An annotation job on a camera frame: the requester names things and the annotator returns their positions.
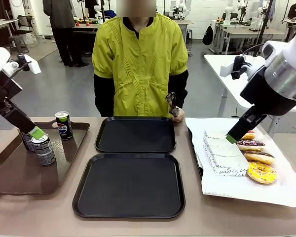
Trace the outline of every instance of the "stool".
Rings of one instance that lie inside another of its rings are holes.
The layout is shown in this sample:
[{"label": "stool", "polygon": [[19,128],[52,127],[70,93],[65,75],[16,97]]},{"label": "stool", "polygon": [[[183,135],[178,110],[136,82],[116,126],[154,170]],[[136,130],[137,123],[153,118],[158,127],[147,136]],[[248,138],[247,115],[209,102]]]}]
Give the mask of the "stool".
[{"label": "stool", "polygon": [[188,37],[189,37],[190,34],[191,34],[191,40],[192,40],[192,43],[193,43],[193,30],[192,29],[187,30]]},{"label": "stool", "polygon": [[12,53],[12,51],[16,51],[18,53],[28,53],[29,49],[26,46],[23,36],[10,36],[9,38],[9,43],[10,43],[10,52]]}]

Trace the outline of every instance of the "black can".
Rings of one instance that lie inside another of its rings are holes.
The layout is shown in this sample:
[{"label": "black can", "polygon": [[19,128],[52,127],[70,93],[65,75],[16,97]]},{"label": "black can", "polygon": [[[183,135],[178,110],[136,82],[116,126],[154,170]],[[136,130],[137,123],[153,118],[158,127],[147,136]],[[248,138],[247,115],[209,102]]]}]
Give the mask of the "black can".
[{"label": "black can", "polygon": [[19,131],[19,135],[22,139],[23,145],[25,146],[25,149],[29,152],[29,153],[34,153],[35,152],[35,147],[34,144],[32,142],[32,136],[28,133],[25,132],[21,132]]},{"label": "black can", "polygon": [[71,127],[69,113],[60,111],[55,114],[59,134],[62,140],[69,140],[73,137],[73,129]]},{"label": "black can", "polygon": [[55,162],[55,154],[47,134],[43,135],[39,140],[32,138],[37,156],[42,165],[51,165]]}]

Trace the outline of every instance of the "can lid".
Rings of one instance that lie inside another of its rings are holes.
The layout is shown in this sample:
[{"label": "can lid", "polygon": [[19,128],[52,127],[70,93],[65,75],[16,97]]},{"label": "can lid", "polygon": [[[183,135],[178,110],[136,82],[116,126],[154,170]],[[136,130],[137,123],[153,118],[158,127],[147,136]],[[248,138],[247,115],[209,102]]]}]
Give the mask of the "can lid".
[{"label": "can lid", "polygon": [[55,117],[58,119],[62,119],[62,118],[67,117],[68,115],[69,115],[69,113],[67,111],[60,111],[55,114]]},{"label": "can lid", "polygon": [[35,144],[39,144],[39,143],[42,143],[42,142],[46,141],[47,139],[48,139],[48,134],[45,134],[39,140],[32,137],[32,142],[35,143]]}]

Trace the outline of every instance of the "pepsi logo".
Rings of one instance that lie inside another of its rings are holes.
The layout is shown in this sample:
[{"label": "pepsi logo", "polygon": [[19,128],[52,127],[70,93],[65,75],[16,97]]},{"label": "pepsi logo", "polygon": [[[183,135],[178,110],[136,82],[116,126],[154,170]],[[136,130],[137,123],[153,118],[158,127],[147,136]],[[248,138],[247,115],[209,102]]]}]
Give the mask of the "pepsi logo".
[{"label": "pepsi logo", "polygon": [[58,123],[57,125],[58,125],[59,133],[65,134],[67,132],[67,126],[66,125],[61,124],[61,123]]}]

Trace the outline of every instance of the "brown tray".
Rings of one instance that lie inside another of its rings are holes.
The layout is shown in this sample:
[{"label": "brown tray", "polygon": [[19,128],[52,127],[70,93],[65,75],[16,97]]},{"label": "brown tray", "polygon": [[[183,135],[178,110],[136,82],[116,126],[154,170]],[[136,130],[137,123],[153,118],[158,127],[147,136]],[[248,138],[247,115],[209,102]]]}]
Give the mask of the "brown tray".
[{"label": "brown tray", "polygon": [[74,160],[90,124],[72,122],[73,139],[62,141],[51,122],[36,122],[49,135],[56,162],[42,166],[37,155],[26,151],[20,136],[0,153],[0,194],[51,194],[58,190]]}]

